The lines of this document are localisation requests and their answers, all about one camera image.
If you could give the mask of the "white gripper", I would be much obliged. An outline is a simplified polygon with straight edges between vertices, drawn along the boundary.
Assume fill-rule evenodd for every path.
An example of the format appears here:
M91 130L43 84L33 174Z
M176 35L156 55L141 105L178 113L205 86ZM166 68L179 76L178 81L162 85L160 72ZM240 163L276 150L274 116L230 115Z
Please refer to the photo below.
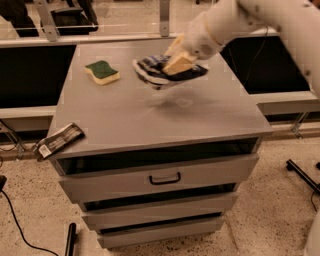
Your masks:
M190 54L180 53L184 49ZM192 68L197 59L206 60L223 49L211 33L205 12L196 16L189 24L185 34L177 36L165 52L167 62L162 71L175 75Z

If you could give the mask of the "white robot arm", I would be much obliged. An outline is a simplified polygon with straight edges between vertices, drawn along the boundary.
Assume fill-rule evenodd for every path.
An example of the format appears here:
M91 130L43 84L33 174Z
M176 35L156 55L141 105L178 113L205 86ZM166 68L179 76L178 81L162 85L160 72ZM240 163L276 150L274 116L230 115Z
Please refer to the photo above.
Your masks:
M168 48L170 61L165 72L185 70L197 59L209 59L232 40L266 26L277 31L310 90L317 95L319 19L319 10L307 0L219 0L194 18ZM231 232L236 241L250 244L237 256L319 256L318 203L258 196L248 200L246 206L257 213L246 218L247 229Z

